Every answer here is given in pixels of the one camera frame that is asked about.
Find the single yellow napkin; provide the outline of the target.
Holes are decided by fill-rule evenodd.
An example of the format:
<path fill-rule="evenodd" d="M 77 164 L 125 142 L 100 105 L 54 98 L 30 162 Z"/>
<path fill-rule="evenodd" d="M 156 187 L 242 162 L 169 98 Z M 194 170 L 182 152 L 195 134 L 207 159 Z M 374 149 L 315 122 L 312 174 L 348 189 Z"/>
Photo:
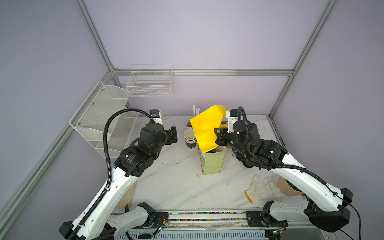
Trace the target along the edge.
<path fill-rule="evenodd" d="M 215 105 L 190 120 L 200 150 L 203 154 L 215 149 L 217 137 L 214 129 L 220 128 L 226 108 Z"/>

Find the white and green paper bag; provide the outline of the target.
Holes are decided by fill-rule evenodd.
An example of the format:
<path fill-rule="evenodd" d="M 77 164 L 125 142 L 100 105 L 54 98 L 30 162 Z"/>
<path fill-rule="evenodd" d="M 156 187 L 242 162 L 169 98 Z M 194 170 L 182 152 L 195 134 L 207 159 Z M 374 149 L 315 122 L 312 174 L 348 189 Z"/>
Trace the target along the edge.
<path fill-rule="evenodd" d="M 217 148 L 205 154 L 203 154 L 199 148 L 203 175 L 220 173 L 223 167 L 224 159 L 226 157 L 226 152 L 227 149 L 224 146 L 218 146 Z"/>

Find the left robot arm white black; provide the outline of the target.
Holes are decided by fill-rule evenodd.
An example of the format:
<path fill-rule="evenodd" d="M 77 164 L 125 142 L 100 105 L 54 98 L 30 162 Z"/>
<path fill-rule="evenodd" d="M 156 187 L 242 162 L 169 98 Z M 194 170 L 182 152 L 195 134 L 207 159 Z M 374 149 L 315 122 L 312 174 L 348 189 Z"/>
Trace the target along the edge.
<path fill-rule="evenodd" d="M 133 210 L 113 217 L 111 214 L 126 191 L 160 156 L 165 145 L 178 141 L 177 128 L 151 122 L 140 136 L 124 149 L 115 163 L 107 161 L 108 178 L 87 208 L 75 220 L 65 222 L 59 232 L 66 240 L 114 240 L 139 226 L 149 226 L 155 210 L 141 203 Z"/>

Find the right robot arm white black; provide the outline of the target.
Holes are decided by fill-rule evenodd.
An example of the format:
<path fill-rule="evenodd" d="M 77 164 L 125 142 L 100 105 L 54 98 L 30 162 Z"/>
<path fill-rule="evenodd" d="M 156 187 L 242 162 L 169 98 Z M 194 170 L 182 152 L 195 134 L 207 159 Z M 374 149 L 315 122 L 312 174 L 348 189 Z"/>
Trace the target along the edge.
<path fill-rule="evenodd" d="M 287 227 L 288 222 L 307 222 L 325 232 L 334 233 L 350 222 L 347 209 L 353 193 L 331 186 L 301 165 L 288 151 L 273 140 L 261 139 L 256 124 L 240 120 L 233 130 L 216 128 L 215 143 L 229 146 L 247 168 L 272 171 L 289 181 L 305 195 L 297 205 L 267 201 L 256 219 L 264 227 Z"/>

